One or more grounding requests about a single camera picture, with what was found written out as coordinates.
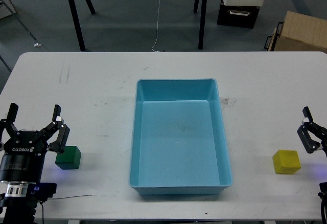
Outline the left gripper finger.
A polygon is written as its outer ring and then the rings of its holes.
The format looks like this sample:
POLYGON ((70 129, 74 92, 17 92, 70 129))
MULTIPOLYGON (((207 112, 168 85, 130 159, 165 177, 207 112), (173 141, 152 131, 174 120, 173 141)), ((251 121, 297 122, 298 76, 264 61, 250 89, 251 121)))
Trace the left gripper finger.
POLYGON ((52 151, 58 154, 64 153, 70 128, 64 123, 60 116, 61 107, 56 104, 52 116, 52 122, 36 132, 30 139, 30 144, 34 147, 35 153, 45 154, 52 151))
POLYGON ((5 119, 1 119, 1 143, 4 145, 8 144, 18 144, 18 130, 14 125, 18 112, 18 105, 16 103, 11 103, 7 117, 5 119), (7 142, 3 142, 3 132, 6 130, 7 134, 9 135, 9 139, 7 142))

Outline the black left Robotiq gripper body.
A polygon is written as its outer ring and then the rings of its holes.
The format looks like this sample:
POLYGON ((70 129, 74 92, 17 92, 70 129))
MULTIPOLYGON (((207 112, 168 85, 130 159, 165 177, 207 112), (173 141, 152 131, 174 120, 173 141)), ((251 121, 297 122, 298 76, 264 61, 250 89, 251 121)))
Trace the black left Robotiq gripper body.
POLYGON ((2 182, 40 182, 48 144, 39 131, 20 130, 4 144, 2 182))

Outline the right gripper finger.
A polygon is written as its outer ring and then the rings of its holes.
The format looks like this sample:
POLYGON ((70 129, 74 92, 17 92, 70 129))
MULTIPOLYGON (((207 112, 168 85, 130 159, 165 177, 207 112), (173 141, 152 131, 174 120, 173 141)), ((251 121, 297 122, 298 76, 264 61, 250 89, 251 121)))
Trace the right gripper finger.
POLYGON ((302 110, 304 119, 297 129, 297 134, 307 153, 322 150, 326 153, 326 128, 316 124, 311 115, 310 109, 305 106, 302 110))

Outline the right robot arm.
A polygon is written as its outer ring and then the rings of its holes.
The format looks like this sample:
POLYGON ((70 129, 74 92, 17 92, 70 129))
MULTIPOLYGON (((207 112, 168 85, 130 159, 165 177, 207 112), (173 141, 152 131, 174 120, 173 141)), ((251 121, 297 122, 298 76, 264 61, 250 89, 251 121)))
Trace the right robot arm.
MULTIPOLYGON (((326 154, 326 128, 314 122, 310 109, 305 106, 302 110, 304 119, 297 134, 307 153, 312 154, 315 151, 322 150, 326 154)), ((326 182, 319 184, 320 192, 318 196, 321 199, 320 214, 322 223, 326 223, 326 182)))

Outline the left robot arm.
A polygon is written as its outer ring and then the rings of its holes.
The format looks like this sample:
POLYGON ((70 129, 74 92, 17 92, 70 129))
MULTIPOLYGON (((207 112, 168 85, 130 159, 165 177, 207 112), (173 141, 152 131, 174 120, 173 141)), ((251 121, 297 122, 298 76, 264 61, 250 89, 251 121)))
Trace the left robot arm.
POLYGON ((54 106, 52 121, 40 131, 18 130, 15 119, 18 105, 11 103, 7 117, 1 120, 1 132, 9 136, 1 142, 1 182, 7 190, 1 194, 4 223, 34 223, 38 203, 56 193, 55 183, 41 183, 45 155, 48 151, 64 153, 69 127, 60 116, 61 107, 54 106))

